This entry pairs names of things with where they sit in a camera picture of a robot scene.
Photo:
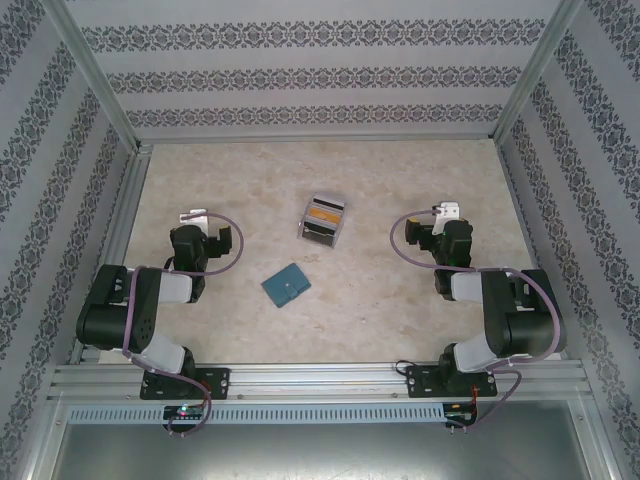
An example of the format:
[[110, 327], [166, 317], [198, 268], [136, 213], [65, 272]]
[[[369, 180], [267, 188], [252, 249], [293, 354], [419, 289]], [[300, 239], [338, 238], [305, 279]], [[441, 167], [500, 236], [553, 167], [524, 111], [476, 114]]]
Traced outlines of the blue leather card holder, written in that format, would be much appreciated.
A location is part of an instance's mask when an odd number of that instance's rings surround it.
[[291, 263], [261, 284], [277, 308], [282, 308], [311, 288], [311, 282], [299, 266]]

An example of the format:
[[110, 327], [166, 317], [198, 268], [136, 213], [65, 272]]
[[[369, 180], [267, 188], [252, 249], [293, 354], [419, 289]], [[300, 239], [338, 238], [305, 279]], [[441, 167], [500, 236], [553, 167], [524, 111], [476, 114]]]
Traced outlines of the clear plastic card box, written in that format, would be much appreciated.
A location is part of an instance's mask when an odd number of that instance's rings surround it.
[[[314, 195], [316, 194], [326, 195], [326, 196], [337, 198], [344, 201], [344, 199], [341, 198], [339, 195], [329, 194], [325, 192], [316, 192]], [[305, 211], [298, 224], [298, 237], [301, 240], [305, 240], [317, 245], [321, 245], [328, 248], [334, 248], [344, 224], [347, 204], [344, 210], [335, 210], [332, 208], [327, 208], [323, 205], [314, 204], [312, 202], [312, 198], [314, 195], [312, 195], [310, 200], [308, 201], [305, 207]], [[327, 223], [327, 222], [316, 220], [314, 218], [309, 217], [308, 212], [311, 207], [323, 208], [333, 212], [341, 212], [342, 218], [341, 218], [340, 224], [335, 225], [335, 224]]]

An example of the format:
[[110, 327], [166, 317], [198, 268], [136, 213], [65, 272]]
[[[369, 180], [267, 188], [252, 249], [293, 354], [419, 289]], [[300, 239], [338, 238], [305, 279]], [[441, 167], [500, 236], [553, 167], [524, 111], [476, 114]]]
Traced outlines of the grey metal sheet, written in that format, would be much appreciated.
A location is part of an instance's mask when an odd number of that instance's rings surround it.
[[68, 426], [52, 480], [621, 480], [590, 419], [510, 403], [468, 431], [432, 423]]

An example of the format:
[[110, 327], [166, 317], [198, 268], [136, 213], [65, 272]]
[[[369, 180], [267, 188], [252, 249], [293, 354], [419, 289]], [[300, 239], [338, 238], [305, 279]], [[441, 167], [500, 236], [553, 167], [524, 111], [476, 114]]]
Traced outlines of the aluminium side rail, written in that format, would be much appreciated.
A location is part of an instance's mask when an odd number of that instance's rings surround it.
[[152, 150], [152, 146], [144, 145], [132, 151], [126, 165], [109, 177], [100, 197], [88, 244], [75, 274], [79, 283], [74, 286], [60, 328], [69, 335], [62, 343], [62, 364], [78, 364], [82, 360], [84, 347], [76, 339], [76, 321], [99, 267], [125, 262]]
[[[523, 204], [521, 202], [521, 198], [517, 190], [517, 185], [514, 183], [514, 177], [512, 175], [509, 165], [507, 164], [507, 161], [505, 160], [505, 157], [501, 148], [499, 146], [496, 146], [496, 149], [497, 149], [497, 154], [498, 154], [498, 158], [500, 160], [501, 166], [503, 167], [503, 170], [504, 170], [505, 179], [508, 184], [510, 194], [512, 196], [516, 215], [518, 217], [523, 238], [531, 259], [532, 269], [541, 269], [541, 266], [539, 265], [540, 257], [536, 250], [535, 243], [533, 242], [531, 237], [532, 231], [530, 229], [528, 220], [526, 218], [526, 212], [523, 209]], [[565, 340], [566, 335], [565, 335], [565, 332], [563, 331], [562, 318], [560, 313], [558, 312], [558, 308], [556, 304], [554, 304], [553, 307], [551, 308], [551, 313], [555, 313], [556, 316], [559, 318], [559, 327], [556, 327], [556, 325], [554, 324], [554, 319], [551, 319], [551, 327], [552, 327], [552, 339], [555, 339], [555, 337], [558, 337], [556, 350], [554, 351], [554, 353], [560, 354], [564, 349], [563, 341]]]

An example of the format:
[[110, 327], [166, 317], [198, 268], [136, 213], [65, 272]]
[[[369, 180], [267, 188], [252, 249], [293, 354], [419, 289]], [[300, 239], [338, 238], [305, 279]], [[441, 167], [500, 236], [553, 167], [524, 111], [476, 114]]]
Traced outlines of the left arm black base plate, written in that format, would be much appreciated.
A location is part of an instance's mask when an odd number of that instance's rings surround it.
[[[226, 400], [231, 371], [197, 367], [194, 381], [205, 387], [212, 400]], [[145, 372], [140, 388], [142, 400], [203, 400], [202, 390], [192, 383]]]

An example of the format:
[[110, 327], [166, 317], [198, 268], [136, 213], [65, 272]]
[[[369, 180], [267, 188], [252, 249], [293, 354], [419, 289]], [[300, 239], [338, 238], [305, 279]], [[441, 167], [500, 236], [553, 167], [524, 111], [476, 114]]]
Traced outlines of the aluminium frame beam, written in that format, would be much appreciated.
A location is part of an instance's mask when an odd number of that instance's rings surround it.
[[141, 137], [144, 145], [160, 144], [227, 144], [227, 143], [308, 143], [308, 142], [367, 142], [367, 141], [479, 141], [492, 140], [489, 134], [422, 133], [422, 134], [294, 134], [294, 135], [235, 135], [205, 137]]

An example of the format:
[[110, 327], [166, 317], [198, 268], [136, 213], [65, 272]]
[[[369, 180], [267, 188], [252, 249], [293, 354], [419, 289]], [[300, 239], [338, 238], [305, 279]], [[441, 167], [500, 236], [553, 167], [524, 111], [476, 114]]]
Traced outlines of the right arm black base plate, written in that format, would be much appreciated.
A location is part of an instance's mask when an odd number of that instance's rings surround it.
[[406, 383], [410, 398], [462, 398], [476, 391], [481, 398], [496, 397], [495, 378], [486, 372], [446, 372], [436, 365], [409, 366]]

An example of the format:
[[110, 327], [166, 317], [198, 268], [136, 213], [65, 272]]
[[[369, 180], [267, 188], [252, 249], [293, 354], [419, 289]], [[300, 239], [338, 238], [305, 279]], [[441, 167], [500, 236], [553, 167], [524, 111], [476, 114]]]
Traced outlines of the aluminium mounting rail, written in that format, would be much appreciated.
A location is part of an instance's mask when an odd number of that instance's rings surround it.
[[[406, 380], [391, 363], [229, 364], [229, 403], [407, 402]], [[549, 360], [520, 365], [522, 381], [513, 401], [591, 399], [580, 361]], [[131, 364], [59, 366], [46, 392], [49, 401], [119, 404], [139, 400], [143, 371]]]

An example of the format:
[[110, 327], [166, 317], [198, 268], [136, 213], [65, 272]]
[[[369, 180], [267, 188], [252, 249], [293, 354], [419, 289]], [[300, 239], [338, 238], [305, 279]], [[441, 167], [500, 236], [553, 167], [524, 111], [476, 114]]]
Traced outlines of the aluminium frame post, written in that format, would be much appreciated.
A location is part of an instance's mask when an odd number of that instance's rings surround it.
[[129, 152], [138, 149], [139, 140], [125, 110], [99, 65], [81, 28], [70, 13], [65, 0], [39, 0], [73, 56], [89, 87], [93, 90], [108, 119]]
[[530, 93], [552, 58], [554, 50], [583, 3], [584, 0], [559, 0], [490, 135], [497, 146], [505, 141], [512, 125], [528, 101]]

